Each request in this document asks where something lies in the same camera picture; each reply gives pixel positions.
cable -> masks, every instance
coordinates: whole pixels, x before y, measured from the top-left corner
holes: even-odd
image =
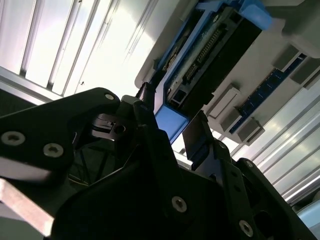
[[[80,183],[89,185],[89,183],[87,183],[86,181],[82,181],[79,177],[74,176],[74,175],[72,175],[72,174],[70,174],[70,173],[69,173],[69,177],[72,177],[72,178],[74,178],[74,179],[76,179],[76,180],[79,180]]]
[[[75,165],[75,167],[76,167],[76,169],[78,171],[78,174],[79,174],[79,177],[80,177],[80,181],[83,181],[84,178],[83,178],[82,173],[80,171],[79,165],[77,163],[75,163],[74,165]]]
[[[95,182],[98,181],[98,180],[100,180],[101,177],[102,177],[102,173],[103,173],[103,171],[104,171],[104,169],[105,169],[106,162],[107,162],[107,159],[108,159],[108,155],[109,155],[109,154],[108,154],[108,151],[106,151],[106,152],[104,153],[104,155],[103,155],[103,158],[102,158],[101,163],[100,163],[100,166],[99,166],[98,173],[97,173],[97,175],[96,175],[96,177],[95,177]]]
[[[82,186],[86,186],[86,187],[89,187],[88,184],[84,184],[84,183],[81,183],[81,182],[78,182],[78,181],[75,181],[75,180],[72,180],[71,178],[69,178],[69,180],[75,184],[79,184],[79,185],[82,185]]]
[[[89,175],[87,163],[85,161],[84,152],[82,150],[80,150],[80,158],[81,158],[81,162],[82,162],[82,165],[83,165],[83,168],[84,168],[85,175],[86,175],[86,177],[88,179],[88,183],[90,185],[91,184],[90,175]]]

bolt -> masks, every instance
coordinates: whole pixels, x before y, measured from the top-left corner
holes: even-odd
[[[1,141],[9,146],[18,146],[26,140],[25,135],[18,131],[7,131],[1,135]]]
[[[177,210],[180,213],[184,213],[185,211],[187,211],[187,204],[185,202],[185,200],[183,200],[181,197],[179,196],[174,196],[171,199],[171,203],[172,206],[175,210]]]
[[[224,145],[222,142],[220,142],[219,141],[219,145],[220,145],[220,147],[222,147],[223,149],[226,149],[227,148],[227,146],[226,145]]]
[[[250,161],[245,161],[245,163],[248,165],[249,168],[252,168],[254,166]]]
[[[219,14],[217,14],[215,17],[214,17],[214,19],[213,19],[213,22],[215,23],[218,19],[219,19]]]
[[[50,158],[59,158],[64,153],[64,148],[57,143],[49,143],[43,147],[43,153]]]
[[[252,227],[250,226],[249,223],[247,223],[245,220],[240,220],[239,226],[245,235],[247,235],[249,238],[253,237],[254,231],[252,230]]]
[[[109,100],[113,100],[115,99],[114,96],[110,95],[110,94],[106,94],[105,97]]]

blue circuit board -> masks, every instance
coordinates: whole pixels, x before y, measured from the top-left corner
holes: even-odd
[[[260,86],[238,108],[240,120],[230,129],[233,134],[249,118],[249,116],[269,97],[273,91],[303,62],[307,56],[300,54],[296,60],[285,70],[274,69]]]

metal frame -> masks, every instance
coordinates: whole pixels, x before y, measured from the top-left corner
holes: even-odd
[[[65,83],[62,94],[67,97],[75,94],[81,76],[87,66],[88,60],[95,48],[101,41],[104,33],[104,28],[107,26],[104,23],[106,16],[112,7],[112,0],[98,1],[92,9],[92,14],[88,27],[85,30],[83,41],[80,44],[79,51],[76,55],[76,60],[72,66],[68,79]]]
[[[39,86],[22,76],[0,67],[0,89],[35,105],[62,98],[60,95]]]

mounting hole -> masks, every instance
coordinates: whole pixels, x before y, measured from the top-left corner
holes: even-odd
[[[210,176],[209,176],[209,178],[211,178],[212,180],[214,180],[214,181],[217,181],[217,177],[216,177],[216,175],[213,173],[213,174],[211,174]]]
[[[174,196],[171,199],[171,203],[172,206],[175,210],[177,210],[180,213],[184,213],[185,211],[187,211],[187,204],[185,202],[185,200],[183,200],[181,197],[179,196]]]
[[[116,134],[122,134],[125,130],[126,130],[125,126],[119,125],[115,127],[114,132]]]
[[[217,14],[217,15],[214,17],[213,22],[215,23],[216,21],[218,21],[219,17],[220,17],[220,15]]]
[[[105,94],[104,96],[105,96],[107,99],[109,99],[109,100],[115,99],[114,96],[112,96],[112,95],[110,95],[110,94],[108,94],[108,93]]]
[[[233,186],[233,187],[234,187],[234,189],[235,189],[237,192],[239,192],[239,193],[241,192],[241,189],[240,189],[238,186],[235,185],[235,186]]]
[[[251,161],[245,161],[245,163],[248,165],[249,168],[252,168],[254,166]]]
[[[59,158],[64,153],[64,148],[57,143],[49,143],[43,147],[43,154],[50,158]]]
[[[254,231],[252,229],[252,227],[250,226],[249,223],[247,223],[245,220],[240,220],[239,221],[239,226],[242,230],[242,232],[244,232],[245,235],[247,235],[249,238],[252,238],[254,235]]]
[[[18,146],[26,140],[25,135],[18,131],[7,131],[1,135],[1,141],[9,146]]]
[[[266,239],[270,239],[275,235],[271,216],[266,211],[260,211],[254,216],[254,222],[257,228]]]

